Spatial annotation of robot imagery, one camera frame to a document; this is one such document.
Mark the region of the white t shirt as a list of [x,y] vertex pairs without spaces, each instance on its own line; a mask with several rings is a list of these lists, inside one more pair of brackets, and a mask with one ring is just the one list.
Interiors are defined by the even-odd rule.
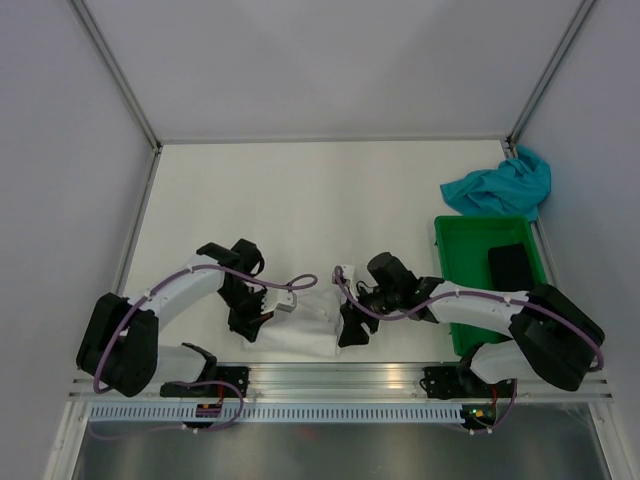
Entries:
[[254,342],[243,341],[243,349],[267,354],[336,357],[343,327],[342,299],[332,288],[299,293],[296,308],[291,313],[277,311],[260,327]]

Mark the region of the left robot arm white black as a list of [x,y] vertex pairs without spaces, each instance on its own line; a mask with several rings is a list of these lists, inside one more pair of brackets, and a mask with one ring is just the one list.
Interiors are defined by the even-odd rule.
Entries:
[[159,383],[170,393],[209,395],[218,384],[216,356],[189,342],[161,346],[159,334],[194,303],[216,294],[229,309],[230,331],[256,340],[274,315],[266,305],[268,291],[251,285],[264,266],[257,245],[246,239],[231,248],[208,243],[147,291],[101,296],[76,356],[77,367],[92,376],[97,394],[116,391],[134,397]]

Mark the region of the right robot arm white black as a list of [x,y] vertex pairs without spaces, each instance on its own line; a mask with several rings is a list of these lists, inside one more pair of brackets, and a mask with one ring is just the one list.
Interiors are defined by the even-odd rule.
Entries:
[[513,292],[465,287],[417,277],[389,252],[375,256],[367,269],[376,282],[372,288],[359,287],[344,265],[333,270],[332,281],[345,297],[342,348],[365,345],[382,322],[405,319],[502,335],[499,343],[475,344],[456,365],[456,382],[469,395],[529,378],[575,392],[604,367],[603,330],[552,285]]

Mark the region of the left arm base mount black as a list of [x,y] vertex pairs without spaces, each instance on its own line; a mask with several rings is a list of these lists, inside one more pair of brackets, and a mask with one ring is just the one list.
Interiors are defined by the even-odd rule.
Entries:
[[235,387],[242,396],[249,385],[250,369],[246,366],[216,366],[201,373],[195,381],[173,381],[160,388],[163,398],[236,399],[238,394],[227,386]]

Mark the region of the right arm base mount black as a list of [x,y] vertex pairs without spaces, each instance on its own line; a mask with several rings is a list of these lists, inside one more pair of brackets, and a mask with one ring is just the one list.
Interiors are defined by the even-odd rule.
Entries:
[[419,385],[431,399],[492,400],[510,398],[513,393],[513,382],[510,380],[489,384],[470,370],[453,365],[424,367],[422,373]]

